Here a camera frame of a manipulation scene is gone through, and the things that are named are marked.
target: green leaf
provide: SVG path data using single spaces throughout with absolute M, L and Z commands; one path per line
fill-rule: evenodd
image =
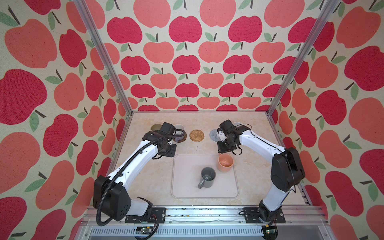
M 345 9 L 345 3 L 341 2 L 338 10 L 339 17 L 342 17 L 344 14 L 344 9 Z
M 313 49 L 312 49 L 312 52 L 311 52 L 311 58 L 312 58 L 312 60 L 314 60 L 315 57 L 316 57 L 316 49 L 313 48 Z
M 340 63 L 342 61 L 344 61 L 346 59 L 346 57 L 344 56 L 338 56 L 338 57 L 335 57 L 333 60 L 332 60 L 332 63 Z
M 86 40 L 85 43 L 90 46 L 91 48 L 94 48 L 95 45 L 90 41 L 90 40 Z
M 73 202 L 73 201 L 76 199 L 76 197 L 77 197 L 77 194 L 73 194 L 72 196 L 70 196 L 70 197 L 68 198 L 68 200 L 65 202 L 64 205 L 68 205 L 68 204 L 70 204 L 71 202 Z
M 39 187 L 41 187 L 44 184 L 44 182 L 45 182 L 45 179 L 36 180 L 32 182 L 29 186 L 27 186 L 24 192 L 32 192 L 33 190 L 36 190 Z
M 231 78 L 233 78 L 233 76 L 234 76 L 234 75 L 235 75 L 234 73 L 232 73 L 232 74 L 229 74 L 229 75 L 228 75 L 228 77 L 226 77 L 226 78 L 225 78 L 225 80 L 228 80 L 228 79 L 231 79 Z
M 249 5 L 250 2 L 251 2 L 251 0 L 244 0 L 244 1 L 240 4 L 239 9 L 244 9 L 244 8 L 246 8 L 246 7 Z
M 173 5 L 173 10 L 179 9 L 183 5 L 183 0 L 177 0 Z
M 85 118 L 86 116 L 87 116 L 87 114 L 85 112 L 79 113 L 77 115 L 78 118 Z
M 124 43 L 123 45 L 121 45 L 120 52 L 124 52 L 127 49 L 128 49 L 128 43 Z
M 320 169 L 326 169 L 325 166 L 321 162 L 315 162 L 316 166 Z
M 152 42 L 156 42 L 156 38 L 152 35 L 152 34 L 149 34 L 149 33 L 146 33 L 145 34 L 146 36 L 147 36 L 147 38 L 150 40 L 150 41 L 152 41 Z
M 185 46 L 185 43 L 179 43 L 179 45 L 176 48 L 176 51 L 179 51 L 179 50 L 183 49 L 184 46 Z
M 0 12 L 0 22 L 8 26 L 18 26 L 19 24 L 7 14 Z
M 336 199 L 333 197 L 331 198 L 331 207 L 333 211 L 336 210 L 336 206 L 337 206 Z
M 155 72 L 157 72 L 158 74 L 161 74 L 161 70 L 158 69 L 158 68 L 153 68 L 153 70 L 155 70 Z
M 321 130 L 324 128 L 324 123 L 325 123 L 324 118 L 321 117 L 319 120 L 319 126 L 320 126 Z
M 36 112 L 33 112 L 29 117 L 29 126 L 31 127 L 32 132 L 36 131 L 37 127 L 39 126 L 39 116 Z
M 68 157 L 71 159 L 73 155 L 73 145 L 70 143 L 68 146 Z
M 269 33 L 264 33 L 264 38 L 267 42 L 272 42 L 272 36 Z
M 53 83 L 53 84 L 60 84 L 61 83 L 60 78 L 58 78 L 56 76 L 46 77 L 45 80 L 47 80 L 48 82 Z
M 357 84 L 353 84 L 351 87 L 351 97 L 353 100 L 356 100 L 359 94 L 359 86 Z
M 345 144 L 345 146 L 347 146 L 350 149 L 361 149 L 360 145 L 358 145 L 355 142 L 347 141 L 344 144 Z
M 79 73 L 80 73 L 80 77 L 83 75 L 83 72 L 84 72 L 83 65 L 80 63 L 80 64 L 79 64 Z
M 379 11 L 379 10 L 382 9 L 383 7 L 384 7 L 384 0 L 381 0 L 381 1 L 379 1 L 378 3 L 376 3 L 376 4 L 371 8 L 371 12 Z
M 204 71 L 205 71 L 206 73 L 211 73 L 211 70 L 210 70 L 209 68 L 207 68 L 207 67 L 203 67 L 203 69 L 204 69 Z
M 300 45 L 300 43 L 296 43 L 296 44 L 290 46 L 290 47 L 288 48 L 287 52 L 295 50 L 299 45 Z
M 205 36 L 206 36 L 206 38 L 207 38 L 209 41 L 211 41 L 211 42 L 214 41 L 214 37 L 212 36 L 212 34 L 210 34 L 210 33 L 205 33 Z
M 56 22 L 52 12 L 48 14 L 48 23 L 51 30 L 55 29 Z
M 307 93 L 307 96 L 308 97 L 314 97 L 314 96 L 316 96 L 317 94 L 315 93 L 315 92 L 309 92 L 309 93 Z
M 114 6 L 115 6 L 115 2 L 113 0 L 108 0 L 107 4 L 105 5 L 105 10 L 111 11 Z
M 277 77 L 273 78 L 272 81 L 274 81 L 274 80 L 279 80 L 279 79 L 282 78 L 283 76 L 284 76 L 284 74 L 278 75 Z
M 96 164 L 92 164 L 92 175 L 94 175 L 95 174 L 95 170 L 96 170 Z
M 236 43 L 236 44 L 231 48 L 231 50 L 236 50 L 236 49 L 238 49 L 240 46 L 241 46 L 241 42 Z
M 378 189 L 376 187 L 376 184 L 371 183 L 368 186 L 368 194 L 371 197 L 372 201 L 376 201 L 377 196 L 379 195 L 379 191 L 378 191 Z
M 321 1 L 322 1 L 322 0 L 315 0 L 313 3 L 311 3 L 311 5 L 309 5 L 309 6 L 307 7 L 306 10 L 312 10 L 312 9 L 314 9 L 315 7 L 317 7 L 318 5 L 320 5 Z

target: patterned fabric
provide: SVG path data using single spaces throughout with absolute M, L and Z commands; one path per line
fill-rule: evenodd
M 74 2 L 1 1 L 0 12 L 0 240 L 73 239 L 126 113 Z
M 310 73 L 289 85 L 277 129 L 300 152 L 303 185 L 341 239 L 384 239 L 383 1 L 344 1 L 314 44 Z
M 306 10 L 312 0 L 98 2 L 99 34 L 134 111 L 265 110 L 320 13 Z M 327 40 L 328 31 L 318 47 Z M 298 79 L 307 75 L 303 63 Z

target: beige countertop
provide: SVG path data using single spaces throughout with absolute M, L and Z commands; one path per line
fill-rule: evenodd
M 209 132 L 217 129 L 225 120 L 248 123 L 252 131 L 261 137 L 278 144 L 272 128 L 263 112 L 231 112 L 231 113 L 134 113 L 127 136 L 122 146 L 116 168 L 119 167 L 138 147 L 143 135 L 153 124 L 168 122 L 173 125 L 182 124 L 188 135 L 182 143 L 176 143 L 176 154 L 212 154 L 217 153 L 217 144 L 209 138 Z M 189 138 L 192 130 L 200 129 L 205 137 L 201 142 Z M 128 194 L 151 201 L 154 205 L 258 205 L 266 196 L 272 184 L 270 179 L 271 164 L 259 154 L 246 146 L 243 153 L 232 155 L 239 189 L 234 199 L 178 199 L 171 195 L 173 158 L 162 157 L 150 160 L 133 181 Z M 305 204 L 297 189 L 291 192 L 284 205 Z

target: woven wicker coaster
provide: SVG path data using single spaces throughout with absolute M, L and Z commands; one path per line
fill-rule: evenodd
M 189 138 L 194 142 L 200 142 L 204 139 L 204 133 L 201 130 L 193 130 L 189 134 Z

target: gray mug handle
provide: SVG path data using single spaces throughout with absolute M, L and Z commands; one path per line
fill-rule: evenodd
M 205 180 L 202 179 L 199 185 L 197 186 L 199 189 L 201 189 L 204 186 Z

